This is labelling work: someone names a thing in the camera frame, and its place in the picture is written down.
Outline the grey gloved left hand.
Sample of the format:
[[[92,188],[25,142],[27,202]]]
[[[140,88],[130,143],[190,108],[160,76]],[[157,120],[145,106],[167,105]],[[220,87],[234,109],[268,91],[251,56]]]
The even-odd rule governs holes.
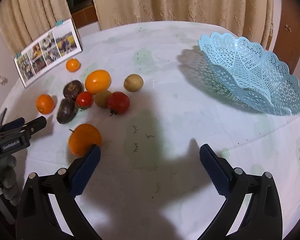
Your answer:
[[[14,168],[17,160],[9,155],[0,159],[0,195],[2,195],[12,206],[19,204],[18,185]]]

